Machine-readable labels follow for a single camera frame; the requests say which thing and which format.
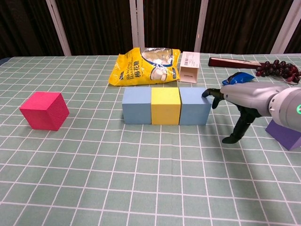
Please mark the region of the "yellow foam cube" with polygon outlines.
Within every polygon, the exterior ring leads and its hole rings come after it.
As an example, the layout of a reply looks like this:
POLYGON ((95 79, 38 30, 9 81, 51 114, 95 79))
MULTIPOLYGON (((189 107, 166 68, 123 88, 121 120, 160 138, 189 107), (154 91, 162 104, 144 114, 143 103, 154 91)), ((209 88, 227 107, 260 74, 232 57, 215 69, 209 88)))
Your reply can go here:
POLYGON ((151 123, 153 125, 178 125, 181 99, 178 87, 151 88, 151 123))

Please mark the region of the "dark red grape bunch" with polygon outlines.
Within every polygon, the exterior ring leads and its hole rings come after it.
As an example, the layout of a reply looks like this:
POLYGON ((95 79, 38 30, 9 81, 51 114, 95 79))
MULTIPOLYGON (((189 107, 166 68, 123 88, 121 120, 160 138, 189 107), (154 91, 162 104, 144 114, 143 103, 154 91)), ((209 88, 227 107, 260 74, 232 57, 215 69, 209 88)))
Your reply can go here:
POLYGON ((273 63, 266 61, 260 67, 257 67, 256 76, 274 76, 286 83, 298 84, 301 80, 301 71, 299 71, 298 68, 291 63, 275 60, 273 63))

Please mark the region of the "pink-red foam cube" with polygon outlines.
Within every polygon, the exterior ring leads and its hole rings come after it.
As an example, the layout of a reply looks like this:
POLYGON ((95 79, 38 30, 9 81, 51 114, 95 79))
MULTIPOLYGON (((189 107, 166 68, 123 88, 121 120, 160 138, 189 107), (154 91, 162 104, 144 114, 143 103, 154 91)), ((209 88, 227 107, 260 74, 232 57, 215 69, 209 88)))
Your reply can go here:
POLYGON ((32 129, 60 129, 69 115, 69 110, 60 92, 35 92, 20 111, 32 129))

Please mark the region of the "dark pleated curtain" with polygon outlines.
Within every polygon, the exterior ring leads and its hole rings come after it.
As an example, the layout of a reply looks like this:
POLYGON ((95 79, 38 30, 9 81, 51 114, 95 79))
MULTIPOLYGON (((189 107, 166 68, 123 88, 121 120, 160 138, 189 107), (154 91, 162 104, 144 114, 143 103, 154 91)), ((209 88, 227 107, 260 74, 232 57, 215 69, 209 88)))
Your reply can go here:
MULTIPOLYGON (((133 48, 129 0, 55 0, 71 55, 133 48)), ((293 0, 209 0, 200 53, 270 54, 293 0)), ((201 0, 143 0, 145 47, 194 51, 201 0)), ((301 53, 301 20, 285 54, 301 53)), ((0 0, 0 59, 64 56, 46 0, 0 0)))

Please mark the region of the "green checked tablecloth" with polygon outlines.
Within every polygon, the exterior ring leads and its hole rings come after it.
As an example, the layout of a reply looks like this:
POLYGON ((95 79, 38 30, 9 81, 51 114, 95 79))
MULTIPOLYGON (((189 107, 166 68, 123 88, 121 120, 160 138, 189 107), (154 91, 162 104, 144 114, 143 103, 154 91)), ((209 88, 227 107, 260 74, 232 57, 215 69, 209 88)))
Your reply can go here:
POLYGON ((0 61, 0 226, 301 226, 301 148, 286 150, 258 118, 227 102, 205 126, 127 125, 116 56, 0 61), (32 129, 20 107, 60 92, 57 131, 32 129))

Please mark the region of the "blue snack packet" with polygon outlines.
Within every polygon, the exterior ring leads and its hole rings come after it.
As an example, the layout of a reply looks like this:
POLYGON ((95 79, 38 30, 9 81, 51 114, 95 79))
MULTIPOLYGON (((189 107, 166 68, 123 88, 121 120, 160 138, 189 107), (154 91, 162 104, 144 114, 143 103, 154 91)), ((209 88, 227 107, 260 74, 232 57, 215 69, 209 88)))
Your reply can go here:
POLYGON ((226 86, 226 85, 234 85, 236 83, 246 83, 252 81, 254 78, 255 77, 252 76, 251 74, 245 72, 237 72, 229 76, 227 79, 223 80, 222 85, 226 86))

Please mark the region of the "dark red folded fan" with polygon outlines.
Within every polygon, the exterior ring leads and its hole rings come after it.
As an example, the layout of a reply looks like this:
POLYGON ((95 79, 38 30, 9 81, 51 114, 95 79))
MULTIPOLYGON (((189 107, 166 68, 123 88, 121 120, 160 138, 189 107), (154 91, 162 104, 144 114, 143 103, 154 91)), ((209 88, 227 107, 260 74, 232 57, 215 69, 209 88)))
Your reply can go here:
POLYGON ((245 61, 237 59, 228 58, 217 58, 210 57, 208 66, 211 67, 227 67, 227 68, 238 68, 238 69, 256 69, 258 67, 264 66, 265 63, 260 63, 257 61, 245 61))

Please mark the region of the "yellow marshmallow bag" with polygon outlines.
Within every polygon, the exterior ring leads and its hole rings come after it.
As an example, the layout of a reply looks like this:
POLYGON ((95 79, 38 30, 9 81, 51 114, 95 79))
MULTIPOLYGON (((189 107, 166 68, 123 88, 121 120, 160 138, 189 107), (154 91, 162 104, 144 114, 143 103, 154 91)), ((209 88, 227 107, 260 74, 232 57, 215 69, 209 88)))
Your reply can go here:
POLYGON ((172 48, 133 48, 119 54, 108 83, 113 86, 160 84, 178 80, 181 51, 172 48))

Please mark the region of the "light blue foam cube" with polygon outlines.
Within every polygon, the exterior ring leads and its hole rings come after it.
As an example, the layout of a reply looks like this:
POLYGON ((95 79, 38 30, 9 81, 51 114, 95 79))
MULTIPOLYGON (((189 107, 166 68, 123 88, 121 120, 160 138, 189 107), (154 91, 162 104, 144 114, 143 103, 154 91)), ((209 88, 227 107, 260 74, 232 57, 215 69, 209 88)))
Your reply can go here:
POLYGON ((151 87, 126 87, 122 109, 125 124, 151 124, 151 87))
POLYGON ((180 125, 206 125, 212 101, 202 97, 205 90, 201 87, 179 88, 182 102, 180 125))

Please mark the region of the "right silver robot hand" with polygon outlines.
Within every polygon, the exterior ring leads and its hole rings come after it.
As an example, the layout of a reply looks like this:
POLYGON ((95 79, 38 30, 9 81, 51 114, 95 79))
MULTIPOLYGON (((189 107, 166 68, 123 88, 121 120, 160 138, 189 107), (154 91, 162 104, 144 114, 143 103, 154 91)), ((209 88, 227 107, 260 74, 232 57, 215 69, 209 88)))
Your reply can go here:
POLYGON ((279 106, 276 101, 285 93, 288 87, 272 86, 266 82, 247 82, 226 85, 220 89, 206 89, 202 97, 213 96, 212 108, 217 108, 220 101, 225 100, 234 104, 240 112, 233 132, 224 138, 224 144, 237 143, 246 133, 256 118, 272 117, 276 119, 279 106))

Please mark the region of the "purple foam cube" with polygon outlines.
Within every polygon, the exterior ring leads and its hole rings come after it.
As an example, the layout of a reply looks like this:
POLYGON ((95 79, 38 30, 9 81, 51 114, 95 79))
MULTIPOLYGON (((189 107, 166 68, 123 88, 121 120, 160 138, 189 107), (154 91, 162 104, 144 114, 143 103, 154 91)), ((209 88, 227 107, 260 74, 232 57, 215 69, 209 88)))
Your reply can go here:
POLYGON ((270 121, 266 131, 287 150, 301 147, 301 132, 280 126, 270 121))

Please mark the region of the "white metal frame post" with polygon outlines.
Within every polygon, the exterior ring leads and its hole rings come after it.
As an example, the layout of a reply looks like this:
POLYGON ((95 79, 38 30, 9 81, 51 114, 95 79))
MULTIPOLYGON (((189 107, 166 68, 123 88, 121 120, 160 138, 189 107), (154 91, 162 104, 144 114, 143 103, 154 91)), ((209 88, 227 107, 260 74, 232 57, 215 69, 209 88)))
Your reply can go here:
POLYGON ((133 47, 145 47, 143 0, 129 0, 133 47))
POLYGON ((59 10, 56 5, 56 1, 55 0, 46 0, 46 3, 48 6, 48 10, 50 12, 52 21, 54 23, 55 30, 56 30, 57 36, 59 38, 63 53, 65 56, 71 56, 71 50, 70 50, 69 43, 68 43, 65 31, 64 31, 63 23, 61 21, 59 10))
POLYGON ((270 54, 283 54, 301 20, 301 0, 293 0, 270 54))
POLYGON ((201 0, 194 52, 200 52, 209 0, 201 0))

